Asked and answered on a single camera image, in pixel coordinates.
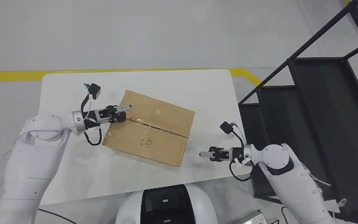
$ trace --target yellow floor line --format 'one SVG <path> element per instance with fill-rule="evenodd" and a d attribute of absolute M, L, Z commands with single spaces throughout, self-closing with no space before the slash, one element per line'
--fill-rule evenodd
<path fill-rule="evenodd" d="M 94 70 L 60 70 L 60 71 L 0 71 L 0 82 L 26 82 L 42 81 L 46 74 L 51 73 L 99 73 L 99 72 L 135 72 L 135 71 L 176 71 L 193 70 L 187 68 L 178 69 L 94 69 Z M 229 68 L 232 76 L 240 76 L 257 86 L 261 80 L 244 68 Z"/>

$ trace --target cable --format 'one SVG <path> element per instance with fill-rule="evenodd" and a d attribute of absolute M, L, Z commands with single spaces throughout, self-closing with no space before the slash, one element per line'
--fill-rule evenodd
<path fill-rule="evenodd" d="M 280 220 L 273 221 L 270 224 L 274 224 L 274 223 L 280 224 Z"/>
<path fill-rule="evenodd" d="M 289 222 L 287 221 L 287 218 L 286 218 L 286 216 L 285 216 L 285 213 L 284 213 L 284 208 L 286 208 L 286 207 L 282 207 L 282 208 L 281 208 L 281 212 L 282 212 L 282 215 L 283 215 L 284 218 L 285 218 L 286 224 L 289 224 Z"/>
<path fill-rule="evenodd" d="M 242 139 L 240 138 L 240 136 L 238 136 L 238 134 L 235 131 L 232 131 L 232 133 L 240 140 L 241 143 L 241 148 L 244 148 L 244 143 L 242 142 Z"/>
<path fill-rule="evenodd" d="M 91 145 L 91 146 L 98 146 L 99 144 L 101 144 L 102 142 L 102 130 L 101 128 L 98 129 L 100 131 L 100 140 L 97 143 L 92 143 L 90 138 L 88 137 L 87 133 L 84 133 L 84 136 L 86 136 L 87 142 Z"/>
<path fill-rule="evenodd" d="M 247 143 L 246 143 L 246 140 L 245 140 L 245 136 L 244 136 L 244 134 L 242 133 L 241 129 L 239 128 L 239 126 L 237 126 L 237 124 L 236 124 L 235 122 L 233 122 L 233 123 L 234 123 L 234 125 L 239 129 L 240 134 L 241 134 L 241 136 L 242 136 L 242 139 L 244 140 L 244 143 L 247 144 Z"/>
<path fill-rule="evenodd" d="M 249 179 L 251 178 L 251 175 L 250 175 L 248 178 L 246 178 L 246 179 L 240 179 L 240 178 L 238 178 L 238 177 L 234 174 L 234 172 L 233 172 L 233 170 L 232 170 L 232 168 L 231 168 L 232 163 L 233 163 L 233 161 L 231 161 L 231 162 L 229 163 L 229 170 L 230 170 L 231 174 L 233 175 L 233 177 L 234 177 L 235 179 L 237 179 L 238 181 L 241 181 L 241 182 L 245 182 L 245 181 L 247 181 L 247 180 L 249 180 Z"/>
<path fill-rule="evenodd" d="M 66 220 L 66 221 L 69 221 L 70 223 L 77 224 L 77 223 L 73 222 L 72 220 L 69 220 L 68 218 L 65 218 L 65 217 L 63 217 L 63 216 L 60 216 L 59 214 L 56 214 L 56 213 L 53 213 L 53 212 L 49 212 L 49 211 L 46 211 L 46 210 L 43 210 L 43 209 L 40 209 L 40 208 L 39 208 L 39 211 L 46 212 L 46 213 L 48 213 L 48 214 L 53 214 L 54 216 L 57 216 L 57 217 L 63 218 L 63 219 Z"/>
<path fill-rule="evenodd" d="M 340 202 L 338 202 L 336 209 L 339 209 L 340 207 L 344 207 L 346 203 L 347 203 L 347 199 L 343 198 L 342 200 L 340 200 Z M 334 219 L 336 219 L 335 213 L 336 210 L 333 210 L 332 214 Z"/>
<path fill-rule="evenodd" d="M 308 174 L 310 175 L 310 177 L 313 179 L 313 180 L 316 180 L 324 185 L 327 185 L 327 186 L 331 186 L 329 183 L 326 183 L 322 180 L 319 180 L 318 178 L 316 178 L 315 176 L 313 176 L 313 174 L 311 174 L 311 171 L 309 169 L 307 169 L 307 167 L 301 162 L 302 166 L 308 171 Z"/>
<path fill-rule="evenodd" d="M 12 151 L 12 150 L 7 151 L 7 153 L 5 153 L 5 154 L 2 156 L 2 159 L 3 159 L 3 160 L 8 160 L 9 158 L 5 158 L 5 156 L 6 156 L 7 154 L 9 154 L 11 151 Z"/>
<path fill-rule="evenodd" d="M 92 104 L 91 97 L 90 97 L 90 91 L 88 90 L 88 88 L 87 88 L 87 86 L 86 86 L 85 83 L 84 83 L 83 85 L 84 85 L 84 87 L 85 87 L 86 90 L 87 90 L 87 94 L 88 94 L 87 97 L 89 98 L 89 108 L 88 108 L 88 113 L 87 113 L 87 115 L 86 115 L 80 122 L 78 122 L 76 125 L 74 125 L 74 126 L 72 126 L 72 127 L 62 128 L 62 129 L 59 129 L 59 130 L 30 130 L 30 131 L 28 131 L 28 132 L 25 132 L 25 133 L 20 134 L 20 136 L 18 136 L 18 137 L 16 138 L 15 143 L 16 143 L 17 140 L 19 140 L 22 136 L 24 136 L 25 134 L 28 134 L 28 133 L 30 133 L 30 132 L 60 132 L 60 131 L 62 131 L 62 130 L 71 129 L 71 128 L 74 128 L 74 127 L 79 126 L 80 124 L 82 124 L 82 123 L 84 122 L 84 120 L 87 119 L 88 115 L 90 114 L 89 112 L 91 111 L 91 104 Z"/>

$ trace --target white table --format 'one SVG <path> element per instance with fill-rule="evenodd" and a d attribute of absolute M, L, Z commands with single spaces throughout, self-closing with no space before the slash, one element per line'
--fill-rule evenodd
<path fill-rule="evenodd" d="M 235 121 L 243 130 L 229 71 L 49 74 L 43 79 L 39 112 L 79 110 L 86 95 L 84 82 L 101 86 L 101 95 L 92 101 L 92 109 L 119 104 L 125 90 L 133 90 L 195 111 L 181 167 L 102 145 L 90 146 L 84 136 L 72 135 L 42 205 L 231 176 L 227 162 L 199 157 L 199 152 L 210 146 L 239 146 L 234 135 L 226 135 L 219 128 L 226 120 Z M 108 126 L 102 126 L 103 134 Z M 237 175 L 249 172 L 250 167 L 235 170 Z"/>

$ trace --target white cable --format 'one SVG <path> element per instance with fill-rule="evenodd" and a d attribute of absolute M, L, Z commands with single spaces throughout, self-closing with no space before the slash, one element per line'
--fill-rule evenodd
<path fill-rule="evenodd" d="M 312 178 L 313 180 L 316 180 L 316 181 L 318 181 L 318 182 L 320 182 L 320 183 L 322 183 L 322 184 L 324 184 L 324 185 L 331 186 L 331 184 L 319 180 L 318 178 L 316 178 L 315 176 L 313 176 L 311 173 L 310 173 L 309 175 L 311 176 L 311 178 Z"/>
<path fill-rule="evenodd" d="M 338 202 L 336 209 L 339 209 L 340 207 L 344 207 L 347 203 L 347 199 L 343 198 L 342 200 L 340 200 L 340 202 Z M 333 218 L 336 219 L 335 213 L 336 213 L 336 209 L 332 212 L 333 213 Z"/>
<path fill-rule="evenodd" d="M 246 143 L 246 140 L 245 140 L 245 136 L 244 136 L 244 134 L 242 133 L 242 131 L 241 131 L 241 129 L 239 128 L 239 126 L 237 126 L 237 124 L 236 124 L 235 122 L 233 122 L 233 124 L 234 124 L 234 126 L 236 126 L 237 129 L 239 129 L 240 134 L 241 134 L 241 137 L 242 137 L 242 140 L 244 141 L 245 144 L 247 144 L 247 143 Z"/>
<path fill-rule="evenodd" d="M 16 138 L 15 143 L 16 143 L 17 140 L 19 140 L 22 136 L 24 136 L 25 134 L 29 134 L 30 132 L 60 132 L 61 130 L 71 129 L 71 128 L 74 128 L 74 127 L 76 127 L 76 126 L 82 124 L 82 123 L 84 122 L 84 120 L 87 119 L 88 115 L 90 114 L 91 104 L 92 104 L 92 100 L 91 100 L 91 96 L 90 96 L 90 91 L 88 90 L 88 88 L 87 88 L 87 86 L 86 86 L 85 83 L 84 83 L 83 85 L 84 85 L 84 87 L 85 87 L 86 90 L 87 90 L 87 94 L 88 94 L 88 98 L 89 98 L 89 108 L 88 108 L 88 113 L 87 113 L 87 115 L 86 115 L 80 122 L 78 122 L 77 124 L 75 124 L 74 126 L 72 126 L 72 127 L 70 127 L 70 128 L 62 128 L 62 129 L 59 129 L 59 130 L 30 130 L 30 131 L 28 131 L 28 132 L 25 132 L 25 133 L 20 134 L 20 136 Z"/>
<path fill-rule="evenodd" d="M 318 178 L 316 178 L 315 176 L 313 176 L 313 174 L 311 174 L 311 171 L 310 171 L 309 169 L 307 169 L 307 167 L 303 164 L 303 162 L 301 162 L 301 164 L 302 164 L 302 166 L 303 166 L 306 170 L 308 170 L 308 174 L 309 174 L 309 176 L 310 176 L 313 180 L 316 180 L 316 181 L 318 181 L 318 182 L 320 182 L 320 183 L 322 183 L 322 184 L 324 184 L 324 185 L 331 186 L 331 184 L 326 183 L 326 182 L 324 182 L 324 181 L 321 181 L 321 180 L 319 180 Z"/>

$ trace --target metal device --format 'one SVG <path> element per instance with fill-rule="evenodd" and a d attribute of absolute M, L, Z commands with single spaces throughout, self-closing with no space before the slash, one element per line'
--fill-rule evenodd
<path fill-rule="evenodd" d="M 267 224 L 267 222 L 262 212 L 255 211 L 235 224 Z"/>

